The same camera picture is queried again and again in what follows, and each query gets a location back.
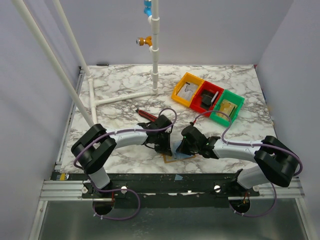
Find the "mustard yellow card holder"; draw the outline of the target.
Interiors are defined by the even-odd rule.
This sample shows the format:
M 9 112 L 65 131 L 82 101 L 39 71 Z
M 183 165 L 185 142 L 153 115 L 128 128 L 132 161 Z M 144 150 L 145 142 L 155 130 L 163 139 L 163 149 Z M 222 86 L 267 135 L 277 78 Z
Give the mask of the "mustard yellow card holder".
M 171 156 L 165 155 L 165 154 L 162 155 L 163 161 L 165 164 L 189 160 L 196 157 L 195 155 L 187 155 L 187 154 L 178 152 L 177 149 L 181 143 L 182 141 L 180 140 L 180 141 L 174 141 L 170 144 L 172 155 Z

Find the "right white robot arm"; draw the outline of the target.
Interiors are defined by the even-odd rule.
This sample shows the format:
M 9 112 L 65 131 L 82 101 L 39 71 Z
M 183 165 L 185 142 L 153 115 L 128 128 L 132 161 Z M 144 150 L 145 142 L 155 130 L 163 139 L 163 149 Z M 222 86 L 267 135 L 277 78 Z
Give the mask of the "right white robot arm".
M 207 159 L 237 159 L 257 164 L 236 172 L 233 183 L 242 189 L 272 183 L 286 188 L 290 185 L 300 164 L 298 157 L 276 137 L 268 135 L 258 141 L 231 142 L 219 136 L 206 137 L 189 125 L 182 132 L 177 152 L 201 155 Z

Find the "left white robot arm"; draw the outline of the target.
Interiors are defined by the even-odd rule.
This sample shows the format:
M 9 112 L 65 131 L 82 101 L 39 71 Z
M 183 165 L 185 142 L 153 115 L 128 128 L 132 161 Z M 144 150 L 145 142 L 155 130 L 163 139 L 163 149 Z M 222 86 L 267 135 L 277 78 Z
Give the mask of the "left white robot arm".
M 173 123 L 160 115 L 155 121 L 141 122 L 129 129 L 107 131 L 100 123 L 93 125 L 71 147 L 71 152 L 94 185 L 103 190 L 110 183 L 104 164 L 111 153 L 119 148 L 148 144 L 161 154 L 171 154 L 170 134 Z

